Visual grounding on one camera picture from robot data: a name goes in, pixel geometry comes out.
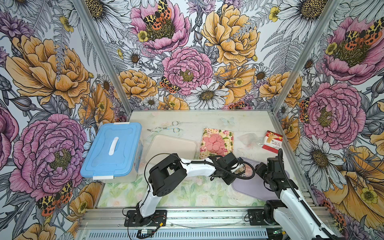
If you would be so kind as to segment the bag of mixed snacks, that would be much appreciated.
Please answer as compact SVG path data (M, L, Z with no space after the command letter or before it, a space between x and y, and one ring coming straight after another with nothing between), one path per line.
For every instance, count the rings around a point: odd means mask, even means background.
M255 168L249 164L243 164L242 167L239 168L239 175L241 179L251 179L255 176Z

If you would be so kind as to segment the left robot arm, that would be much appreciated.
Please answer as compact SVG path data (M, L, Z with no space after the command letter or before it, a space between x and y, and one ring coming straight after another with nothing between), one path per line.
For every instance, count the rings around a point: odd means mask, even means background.
M182 181L192 177L209 177L222 179L230 185L236 178L242 178L245 163L233 153L226 156L209 156L203 160L186 160L176 153L164 154L165 158L149 170L145 177L147 193L137 204L141 218L155 214L162 197L171 193Z

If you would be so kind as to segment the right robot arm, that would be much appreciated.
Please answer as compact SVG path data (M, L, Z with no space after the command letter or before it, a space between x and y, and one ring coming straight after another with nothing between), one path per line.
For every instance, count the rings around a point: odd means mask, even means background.
M315 214L296 184L289 179L281 156L268 158L256 166L256 174L277 196L268 200L262 213L255 218L260 223L279 225L292 240L337 240L338 236Z

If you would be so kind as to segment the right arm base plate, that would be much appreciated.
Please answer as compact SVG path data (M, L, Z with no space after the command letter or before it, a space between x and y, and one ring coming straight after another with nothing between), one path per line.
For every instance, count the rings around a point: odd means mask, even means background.
M247 217L251 226L267 226L269 223L264 218L264 210L248 209Z

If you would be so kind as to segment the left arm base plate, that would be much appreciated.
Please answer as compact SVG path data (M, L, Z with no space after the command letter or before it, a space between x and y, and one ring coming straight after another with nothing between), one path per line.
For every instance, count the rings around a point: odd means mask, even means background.
M126 213L124 226L125 227L158 227L161 224L166 225L167 221L166 210L156 210L149 217L142 217L139 210L131 210Z

